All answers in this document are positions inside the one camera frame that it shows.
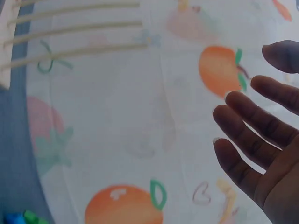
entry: blue floor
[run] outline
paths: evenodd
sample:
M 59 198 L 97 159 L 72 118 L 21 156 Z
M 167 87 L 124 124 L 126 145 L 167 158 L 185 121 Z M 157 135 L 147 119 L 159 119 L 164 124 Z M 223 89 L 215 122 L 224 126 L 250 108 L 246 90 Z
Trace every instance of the blue floor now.
M 20 15 L 32 9 L 23 7 Z M 29 32 L 29 26 L 18 25 L 15 34 Z M 26 43 L 14 45 L 12 59 L 25 57 L 26 53 Z M 26 67 L 21 67 L 12 70 L 10 90 L 0 90 L 0 223 L 4 213 L 25 209 L 54 223 L 33 157 L 26 109 Z

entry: orange fruit illustration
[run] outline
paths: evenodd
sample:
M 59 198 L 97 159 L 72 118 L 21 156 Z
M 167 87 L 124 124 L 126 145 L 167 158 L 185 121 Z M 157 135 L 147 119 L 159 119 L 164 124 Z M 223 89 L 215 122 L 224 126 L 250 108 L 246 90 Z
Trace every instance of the orange fruit illustration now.
M 132 185 L 115 185 L 97 193 L 85 210 L 85 224 L 162 224 L 163 213 L 150 193 Z
M 223 46 L 207 47 L 200 55 L 199 74 L 204 85 L 215 95 L 224 98 L 229 91 L 240 91 L 238 73 L 249 78 L 246 71 L 235 64 L 232 49 Z

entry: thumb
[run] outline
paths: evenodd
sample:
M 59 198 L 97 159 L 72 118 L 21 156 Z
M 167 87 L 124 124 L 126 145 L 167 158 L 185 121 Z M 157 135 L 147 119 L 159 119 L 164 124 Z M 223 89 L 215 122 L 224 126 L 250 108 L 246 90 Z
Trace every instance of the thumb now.
M 287 40 L 264 45 L 262 53 L 274 68 L 286 73 L 299 73 L 299 42 Z

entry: hand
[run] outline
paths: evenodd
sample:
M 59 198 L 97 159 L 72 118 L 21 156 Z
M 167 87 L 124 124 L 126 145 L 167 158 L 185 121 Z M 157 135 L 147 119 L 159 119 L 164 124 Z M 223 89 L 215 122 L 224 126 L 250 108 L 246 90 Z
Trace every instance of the hand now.
M 281 71 L 299 72 L 297 42 L 283 41 L 264 46 L 263 56 Z M 263 76 L 254 77 L 251 86 L 262 96 L 299 115 L 299 89 Z M 214 120 L 266 173 L 262 175 L 245 163 L 227 139 L 214 142 L 219 164 L 274 224 L 298 224 L 299 131 L 267 113 L 240 92 L 229 93 L 225 102 L 227 105 L 215 108 Z M 244 122 L 267 141 L 251 131 Z

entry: wooden crib rail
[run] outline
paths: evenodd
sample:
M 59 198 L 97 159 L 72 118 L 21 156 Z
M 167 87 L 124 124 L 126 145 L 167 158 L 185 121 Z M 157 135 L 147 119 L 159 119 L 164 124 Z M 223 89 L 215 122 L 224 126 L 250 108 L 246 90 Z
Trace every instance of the wooden crib rail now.
M 142 27 L 142 21 L 85 24 L 85 25 L 70 26 L 70 27 L 66 27 L 66 28 L 47 30 L 47 31 L 36 32 L 36 33 L 29 33 L 26 35 L 16 36 L 15 38 L 4 41 L 3 46 L 5 47 L 9 44 L 23 43 L 23 42 L 26 42 L 26 41 L 29 41 L 32 39 L 50 36 L 50 35 L 75 33 L 75 32 L 88 31 L 88 30 L 93 30 L 93 29 L 124 28 L 124 27 Z
M 45 1 L 45 0 L 20 0 L 20 1 L 15 2 L 12 5 L 12 8 L 32 5 L 32 4 L 37 3 L 39 1 Z
M 109 9 L 109 8 L 136 8 L 139 6 L 140 6 L 139 2 L 98 3 L 98 4 L 90 4 L 90 5 L 82 5 L 82 6 L 70 6 L 70 7 L 64 7 L 64 8 L 42 12 L 42 13 L 19 16 L 17 19 L 8 21 L 7 25 L 9 26 L 11 24 L 24 23 L 24 22 L 38 20 L 44 17 L 54 16 L 54 15 L 64 14 L 64 13 L 72 13 L 72 12 L 95 10 L 95 9 Z
M 11 63 L 7 63 L 0 66 L 0 70 L 4 71 L 6 69 L 21 67 L 29 63 L 37 63 L 45 60 L 57 60 L 65 57 L 81 56 L 81 55 L 88 55 L 88 54 L 100 54 L 100 53 L 108 53 L 113 51 L 145 49 L 147 48 L 147 46 L 148 46 L 147 44 L 116 44 L 116 45 L 107 45 L 107 46 L 99 46 L 99 47 L 80 48 L 80 49 L 63 51 L 63 52 L 58 52 L 53 54 L 45 54 L 45 55 L 31 57 L 31 58 L 14 60 Z

